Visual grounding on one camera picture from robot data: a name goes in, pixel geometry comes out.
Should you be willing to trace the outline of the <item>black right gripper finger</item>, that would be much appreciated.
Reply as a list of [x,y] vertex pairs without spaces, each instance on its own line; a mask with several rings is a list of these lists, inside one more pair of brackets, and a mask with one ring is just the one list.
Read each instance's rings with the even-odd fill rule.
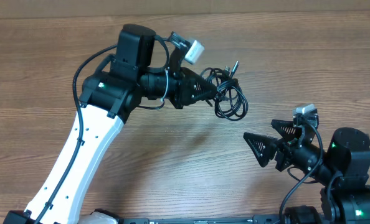
[[277,138],[247,132],[243,138],[261,167],[265,167],[274,158],[277,152]]
[[275,144],[292,141],[294,143],[301,142],[302,129],[300,127],[294,126],[292,121],[273,119],[271,125],[272,128],[276,130],[279,135],[281,135],[281,138],[277,139],[275,141]]

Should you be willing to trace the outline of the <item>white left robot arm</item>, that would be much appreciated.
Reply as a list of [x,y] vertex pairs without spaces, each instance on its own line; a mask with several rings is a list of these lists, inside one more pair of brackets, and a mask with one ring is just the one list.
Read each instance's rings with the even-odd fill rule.
[[118,223],[117,215],[97,209],[81,215],[83,200],[109,145],[142,98],[168,99],[175,108],[210,100],[217,88],[181,65],[196,63],[204,51],[197,40],[172,32],[123,26],[118,42],[102,50],[103,61],[74,90],[76,117],[48,178],[22,211],[5,223]]

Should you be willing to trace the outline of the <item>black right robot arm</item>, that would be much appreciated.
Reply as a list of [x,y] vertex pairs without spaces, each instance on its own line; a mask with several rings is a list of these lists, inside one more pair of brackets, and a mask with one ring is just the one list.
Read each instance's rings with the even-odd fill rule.
[[[283,199],[280,223],[370,223],[370,138],[354,128],[338,128],[328,149],[312,121],[272,120],[280,138],[244,133],[243,138],[261,167],[276,162],[276,170],[298,169],[304,176]],[[287,207],[301,184],[323,185],[322,213],[315,207]]]

